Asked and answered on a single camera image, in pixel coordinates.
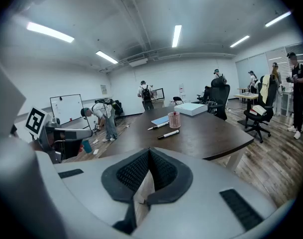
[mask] blonde hair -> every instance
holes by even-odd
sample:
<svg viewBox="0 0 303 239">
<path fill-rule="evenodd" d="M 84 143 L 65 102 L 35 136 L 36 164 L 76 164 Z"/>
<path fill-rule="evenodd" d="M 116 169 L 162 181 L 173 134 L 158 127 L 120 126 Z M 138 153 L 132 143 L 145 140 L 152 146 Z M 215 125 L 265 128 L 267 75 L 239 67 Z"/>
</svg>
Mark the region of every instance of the blonde hair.
<svg viewBox="0 0 303 239">
<path fill-rule="evenodd" d="M 279 79 L 279 73 L 277 72 L 276 68 L 278 68 L 278 66 L 273 66 L 272 74 L 276 77 L 276 79 Z"/>
</svg>

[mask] sneaker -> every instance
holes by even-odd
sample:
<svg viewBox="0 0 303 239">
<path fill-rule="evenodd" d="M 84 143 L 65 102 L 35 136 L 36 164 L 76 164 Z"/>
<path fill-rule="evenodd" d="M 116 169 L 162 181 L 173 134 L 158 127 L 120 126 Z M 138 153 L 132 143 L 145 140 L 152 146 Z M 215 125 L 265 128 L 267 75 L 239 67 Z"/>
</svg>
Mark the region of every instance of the sneaker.
<svg viewBox="0 0 303 239">
<path fill-rule="evenodd" d="M 296 128 L 294 126 L 291 126 L 287 129 L 289 132 L 296 132 Z"/>
<path fill-rule="evenodd" d="M 301 137 L 301 132 L 296 131 L 296 133 L 295 133 L 295 135 L 294 135 L 294 138 L 295 138 L 295 139 L 300 139 L 300 137 Z"/>
</svg>

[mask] ceiling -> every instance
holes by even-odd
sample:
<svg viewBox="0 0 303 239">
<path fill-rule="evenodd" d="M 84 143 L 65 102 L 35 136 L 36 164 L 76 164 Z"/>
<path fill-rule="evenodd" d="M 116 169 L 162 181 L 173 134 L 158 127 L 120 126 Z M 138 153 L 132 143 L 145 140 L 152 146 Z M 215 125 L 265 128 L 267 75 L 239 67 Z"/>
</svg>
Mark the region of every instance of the ceiling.
<svg viewBox="0 0 303 239">
<path fill-rule="evenodd" d="M 232 57 L 293 24 L 291 17 L 264 27 L 287 10 L 279 0 L 44 0 L 10 14 L 0 25 L 0 52 L 72 61 L 104 72 L 140 53 Z M 29 21 L 75 40 L 67 43 L 28 31 Z M 182 31 L 178 47 L 172 48 L 175 25 L 182 25 Z M 245 35 L 251 36 L 245 45 L 229 48 Z M 100 58 L 95 54 L 99 50 L 121 63 Z"/>
</svg>

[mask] fluorescent ceiling light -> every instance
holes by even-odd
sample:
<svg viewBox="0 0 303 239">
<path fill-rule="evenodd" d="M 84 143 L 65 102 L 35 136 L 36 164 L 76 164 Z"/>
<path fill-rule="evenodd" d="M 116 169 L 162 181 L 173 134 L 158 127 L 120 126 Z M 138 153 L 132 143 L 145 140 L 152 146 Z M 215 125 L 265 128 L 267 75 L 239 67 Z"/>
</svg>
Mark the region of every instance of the fluorescent ceiling light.
<svg viewBox="0 0 303 239">
<path fill-rule="evenodd" d="M 46 34 L 46 35 L 50 35 L 53 36 L 55 38 L 61 39 L 63 41 L 67 41 L 67 42 L 72 42 L 74 39 L 66 34 L 63 34 L 59 31 L 50 29 L 48 27 L 39 25 L 39 24 L 35 24 L 33 22 L 29 22 L 26 26 L 26 29 L 34 31 L 34 32 L 39 32 L 42 34 Z"/>
<path fill-rule="evenodd" d="M 245 37 L 243 37 L 241 40 L 239 40 L 239 41 L 237 41 L 236 43 L 233 43 L 230 47 L 231 48 L 233 48 L 235 45 L 238 45 L 240 42 L 242 42 L 242 41 L 244 41 L 244 40 L 246 40 L 247 38 L 249 38 L 249 36 L 247 35 L 247 36 L 245 36 Z"/>
<path fill-rule="evenodd" d="M 177 47 L 178 41 L 179 41 L 179 36 L 181 32 L 181 25 L 175 26 L 175 33 L 173 34 L 173 42 L 172 42 L 172 47 Z"/>
<path fill-rule="evenodd" d="M 118 63 L 116 60 L 112 59 L 111 57 L 107 56 L 105 53 L 102 53 L 101 51 L 96 52 L 96 54 L 104 59 L 107 59 L 108 61 L 110 61 L 113 64 Z"/>
<path fill-rule="evenodd" d="M 282 58 L 282 57 L 279 57 L 279 58 Z M 274 59 L 279 59 L 279 58 L 271 58 L 271 59 L 269 59 L 269 60 L 274 60 Z"/>
<path fill-rule="evenodd" d="M 281 19 L 286 18 L 287 16 L 289 16 L 289 15 L 291 15 L 291 14 L 292 14 L 292 13 L 291 13 L 290 11 L 288 11 L 288 12 L 282 14 L 281 16 L 279 16 L 279 17 L 277 17 L 277 18 L 271 20 L 270 22 L 266 23 L 265 26 L 268 27 L 268 26 L 270 26 L 270 25 L 273 25 L 273 24 L 276 23 L 277 21 L 280 21 Z"/>
</svg>

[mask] small table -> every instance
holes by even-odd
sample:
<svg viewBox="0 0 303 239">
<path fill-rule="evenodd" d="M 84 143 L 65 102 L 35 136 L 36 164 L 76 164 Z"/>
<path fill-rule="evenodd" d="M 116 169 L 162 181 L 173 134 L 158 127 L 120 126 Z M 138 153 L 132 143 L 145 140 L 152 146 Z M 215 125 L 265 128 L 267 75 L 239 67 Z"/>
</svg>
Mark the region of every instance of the small table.
<svg viewBox="0 0 303 239">
<path fill-rule="evenodd" d="M 246 92 L 246 90 L 248 90 L 248 92 L 250 92 L 250 89 L 248 88 L 238 88 L 238 90 L 242 91 L 242 94 Z"/>
<path fill-rule="evenodd" d="M 291 104 L 291 100 L 292 100 L 291 95 L 293 94 L 293 90 L 291 90 L 291 91 L 282 91 L 282 94 L 287 95 L 286 117 L 288 117 L 290 104 Z"/>
<path fill-rule="evenodd" d="M 165 100 L 152 100 L 152 105 L 154 109 L 163 108 L 165 106 Z"/>
<path fill-rule="evenodd" d="M 244 154 L 244 147 L 254 140 L 249 134 L 206 112 L 193 117 L 180 114 L 180 133 L 158 140 L 158 136 L 175 129 L 166 125 L 148 131 L 154 126 L 151 121 L 173 111 L 174 107 L 145 111 L 108 147 L 101 158 L 133 149 L 159 147 L 206 160 L 231 156 L 226 167 L 234 171 Z"/>
<path fill-rule="evenodd" d="M 247 102 L 247 110 L 248 111 L 251 110 L 252 100 L 259 98 L 259 94 L 250 94 L 249 96 L 248 95 L 239 94 L 239 95 L 234 95 L 234 96 L 237 97 L 237 98 L 242 98 L 242 99 L 246 98 L 246 99 L 248 99 L 248 102 Z M 238 120 L 238 123 L 240 123 L 240 124 L 242 124 L 244 126 L 247 126 L 245 119 Z"/>
</svg>

